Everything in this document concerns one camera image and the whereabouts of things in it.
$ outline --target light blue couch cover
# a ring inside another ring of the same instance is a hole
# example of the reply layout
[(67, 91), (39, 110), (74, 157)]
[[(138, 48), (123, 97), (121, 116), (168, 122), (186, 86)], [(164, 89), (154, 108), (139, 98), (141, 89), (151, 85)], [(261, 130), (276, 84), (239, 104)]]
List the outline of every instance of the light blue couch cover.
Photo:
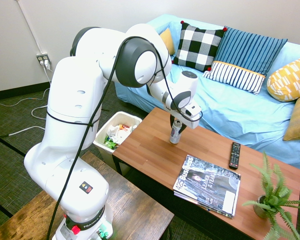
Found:
[[(153, 26), (158, 34), (169, 28), (177, 52), (181, 20), (201, 29), (216, 30), (224, 27), (168, 14), (161, 15), (148, 24)], [(287, 42), (270, 68), (268, 76), (298, 58), (300, 45)], [(172, 65), (167, 79), (176, 83), (181, 72), (185, 70), (199, 77), (194, 99), (202, 108), (203, 117), (199, 123), (201, 127), (259, 152), (265, 151), (267, 155), (300, 169), (300, 140), (283, 141), (295, 101), (280, 102), (269, 95), (268, 78), (263, 82), (259, 95), (206, 79), (202, 77), (203, 73), (196, 69), (175, 64)], [(130, 88), (115, 83), (115, 88), (120, 100), (148, 113), (154, 107), (163, 109), (161, 102), (148, 95), (146, 86)]]

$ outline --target tv remote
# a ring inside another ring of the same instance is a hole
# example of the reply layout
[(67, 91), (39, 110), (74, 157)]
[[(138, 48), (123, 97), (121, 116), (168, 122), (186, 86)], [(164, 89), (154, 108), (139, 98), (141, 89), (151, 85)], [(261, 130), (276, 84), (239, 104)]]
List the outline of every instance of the tv remote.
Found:
[(234, 170), (238, 169), (239, 157), (240, 157), (240, 144), (237, 142), (233, 142), (231, 148), (229, 168)]

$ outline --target power outlet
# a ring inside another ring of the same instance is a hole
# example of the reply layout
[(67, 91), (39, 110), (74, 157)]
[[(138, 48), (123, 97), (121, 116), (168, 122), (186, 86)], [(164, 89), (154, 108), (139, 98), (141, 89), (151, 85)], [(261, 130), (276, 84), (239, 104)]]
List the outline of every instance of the power outlet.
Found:
[(48, 56), (48, 53), (41, 53), (36, 55), (36, 59), (38, 59), (38, 62), (48, 60), (49, 64), (51, 64), (50, 58)]

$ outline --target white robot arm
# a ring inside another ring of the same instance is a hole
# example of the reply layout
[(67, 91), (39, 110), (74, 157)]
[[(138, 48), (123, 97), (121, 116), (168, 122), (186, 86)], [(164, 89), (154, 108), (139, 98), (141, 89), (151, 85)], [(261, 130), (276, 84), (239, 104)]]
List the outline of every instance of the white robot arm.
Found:
[(90, 28), (76, 37), (71, 53), (75, 56), (62, 59), (55, 68), (44, 137), (26, 154), (24, 165), (66, 213), (53, 239), (104, 240), (113, 234), (109, 184), (79, 158), (96, 137), (104, 90), (110, 81), (132, 88), (147, 85), (167, 111), (195, 128), (201, 112), (193, 100), (198, 78), (185, 72), (183, 83), (162, 81), (171, 70), (171, 59), (147, 24), (127, 33)]

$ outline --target aluminum can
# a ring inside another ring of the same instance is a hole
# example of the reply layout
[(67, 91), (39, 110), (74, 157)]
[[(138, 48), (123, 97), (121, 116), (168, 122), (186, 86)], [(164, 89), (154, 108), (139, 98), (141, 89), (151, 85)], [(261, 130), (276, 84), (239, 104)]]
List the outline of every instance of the aluminum can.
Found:
[(174, 120), (171, 129), (170, 142), (172, 144), (177, 144), (180, 140), (181, 133), (179, 133), (182, 127), (182, 122), (180, 120)]

